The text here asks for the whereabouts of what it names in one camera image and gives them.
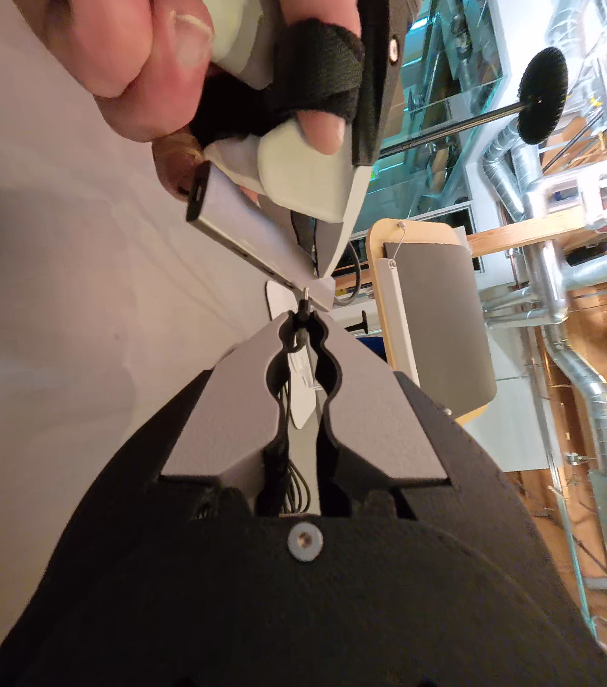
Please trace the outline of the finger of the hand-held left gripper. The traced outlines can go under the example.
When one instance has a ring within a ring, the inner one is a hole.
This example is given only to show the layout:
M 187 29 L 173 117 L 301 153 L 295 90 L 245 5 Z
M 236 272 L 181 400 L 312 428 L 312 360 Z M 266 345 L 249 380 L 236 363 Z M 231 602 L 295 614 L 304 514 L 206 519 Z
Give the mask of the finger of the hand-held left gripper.
M 311 195 L 290 202 L 292 224 L 300 245 L 314 259 L 316 277 L 332 276 L 347 248 L 367 194 L 373 168 L 345 167 L 332 172 L 324 165 L 308 180 Z

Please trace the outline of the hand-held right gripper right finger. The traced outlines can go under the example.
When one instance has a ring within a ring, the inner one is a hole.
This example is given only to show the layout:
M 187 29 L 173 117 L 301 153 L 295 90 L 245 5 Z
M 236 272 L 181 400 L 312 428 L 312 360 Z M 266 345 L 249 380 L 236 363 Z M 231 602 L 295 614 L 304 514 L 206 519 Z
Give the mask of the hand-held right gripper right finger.
M 309 318 L 325 400 L 316 440 L 322 508 L 352 508 L 374 491 L 448 485 L 445 468 L 395 372 L 324 313 Z

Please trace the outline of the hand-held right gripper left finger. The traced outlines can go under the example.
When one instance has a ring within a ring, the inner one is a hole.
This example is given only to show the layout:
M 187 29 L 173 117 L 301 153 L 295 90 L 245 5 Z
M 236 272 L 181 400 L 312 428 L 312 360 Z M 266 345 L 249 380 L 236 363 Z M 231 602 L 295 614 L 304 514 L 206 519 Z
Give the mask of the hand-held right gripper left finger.
M 256 508 L 281 508 L 287 491 L 288 354 L 294 314 L 276 317 L 210 371 L 160 479 L 236 488 Z

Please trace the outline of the grey lettered USB hub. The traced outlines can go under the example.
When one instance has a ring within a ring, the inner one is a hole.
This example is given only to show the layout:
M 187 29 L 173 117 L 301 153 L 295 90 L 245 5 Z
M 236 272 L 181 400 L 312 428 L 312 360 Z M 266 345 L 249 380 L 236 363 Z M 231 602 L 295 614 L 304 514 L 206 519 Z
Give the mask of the grey lettered USB hub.
M 322 311 L 333 309 L 336 282 L 332 276 L 316 277 L 313 257 L 298 244 L 293 229 L 282 226 L 290 220 L 286 209 L 272 218 L 210 161 L 196 169 L 187 198 L 191 226 L 281 286 L 300 293 L 308 288 Z

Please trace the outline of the person's left hand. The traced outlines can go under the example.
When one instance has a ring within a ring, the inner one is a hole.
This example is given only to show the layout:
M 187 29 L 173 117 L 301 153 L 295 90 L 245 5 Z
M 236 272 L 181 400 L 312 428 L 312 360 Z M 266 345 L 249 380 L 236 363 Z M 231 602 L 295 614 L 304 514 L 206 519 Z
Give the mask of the person's left hand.
M 15 1 L 49 53 L 121 137 L 152 144 L 157 177 L 178 201 L 205 160 L 208 133 L 262 135 L 267 95 L 211 60 L 223 1 Z

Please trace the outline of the wooden framed dark board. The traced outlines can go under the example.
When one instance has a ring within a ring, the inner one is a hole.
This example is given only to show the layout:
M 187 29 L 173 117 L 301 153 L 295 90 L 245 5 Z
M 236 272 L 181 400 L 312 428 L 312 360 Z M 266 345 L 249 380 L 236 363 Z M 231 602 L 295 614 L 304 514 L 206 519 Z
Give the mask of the wooden framed dark board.
M 465 234 L 381 219 L 365 248 L 388 364 L 465 426 L 497 391 Z

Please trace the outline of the black pole stand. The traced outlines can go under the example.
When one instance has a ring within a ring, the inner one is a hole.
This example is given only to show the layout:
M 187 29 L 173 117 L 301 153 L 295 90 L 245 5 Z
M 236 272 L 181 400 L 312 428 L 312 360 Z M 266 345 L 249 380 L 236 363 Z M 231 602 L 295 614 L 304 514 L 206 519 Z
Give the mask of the black pole stand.
M 529 145 L 538 144 L 555 130 L 564 110 L 567 92 L 568 68 L 564 54 L 557 47 L 547 47 L 538 52 L 525 69 L 516 103 L 451 125 L 433 127 L 426 133 L 382 148 L 379 159 L 514 115 L 517 116 L 521 140 Z

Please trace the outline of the silver metal pipe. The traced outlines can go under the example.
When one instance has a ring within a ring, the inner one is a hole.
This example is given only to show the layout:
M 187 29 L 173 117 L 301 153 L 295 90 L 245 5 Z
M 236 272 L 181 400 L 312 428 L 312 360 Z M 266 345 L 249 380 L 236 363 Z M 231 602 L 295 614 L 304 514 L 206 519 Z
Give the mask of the silver metal pipe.
M 563 323 L 568 316 L 562 260 L 554 240 L 522 249 L 529 281 L 482 303 L 485 325 L 495 328 L 536 328 Z

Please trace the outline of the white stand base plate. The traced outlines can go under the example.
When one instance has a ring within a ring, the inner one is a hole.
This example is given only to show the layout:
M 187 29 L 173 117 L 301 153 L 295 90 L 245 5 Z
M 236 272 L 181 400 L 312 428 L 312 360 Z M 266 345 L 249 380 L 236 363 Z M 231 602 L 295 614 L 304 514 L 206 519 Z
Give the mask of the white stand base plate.
M 270 319 L 298 309 L 294 293 L 274 280 L 265 283 L 265 299 Z M 304 345 L 297 352 L 289 354 L 291 379 L 292 422 L 296 429 L 302 429 L 316 411 L 317 396 L 309 348 Z

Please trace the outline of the silver flexible duct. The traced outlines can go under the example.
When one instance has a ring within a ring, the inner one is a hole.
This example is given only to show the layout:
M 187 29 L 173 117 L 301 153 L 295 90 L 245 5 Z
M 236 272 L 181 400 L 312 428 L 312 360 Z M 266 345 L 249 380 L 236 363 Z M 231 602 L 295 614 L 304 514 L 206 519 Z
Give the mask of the silver flexible duct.
M 524 195 L 542 176 L 542 167 L 538 146 L 522 140 L 517 117 L 488 144 L 483 153 L 482 169 L 514 223 L 525 220 Z

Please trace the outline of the wooden rail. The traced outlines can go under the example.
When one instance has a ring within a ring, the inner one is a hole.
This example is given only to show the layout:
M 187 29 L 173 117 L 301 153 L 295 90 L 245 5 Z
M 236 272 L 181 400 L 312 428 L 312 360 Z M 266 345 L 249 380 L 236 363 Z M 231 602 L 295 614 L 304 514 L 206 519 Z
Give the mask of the wooden rail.
M 585 212 L 582 207 L 577 206 L 545 217 L 477 232 L 468 237 L 468 245 L 471 256 L 479 258 L 516 247 L 543 243 L 579 231 L 585 225 Z

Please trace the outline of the silver air duct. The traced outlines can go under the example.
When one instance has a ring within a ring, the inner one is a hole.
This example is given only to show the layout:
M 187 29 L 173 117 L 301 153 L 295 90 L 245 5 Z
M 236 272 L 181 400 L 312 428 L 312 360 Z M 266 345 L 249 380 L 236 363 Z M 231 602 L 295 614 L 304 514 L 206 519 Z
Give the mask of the silver air duct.
M 607 381 L 573 348 L 563 323 L 543 326 L 542 337 L 552 361 L 583 399 L 594 454 L 599 469 L 607 477 Z

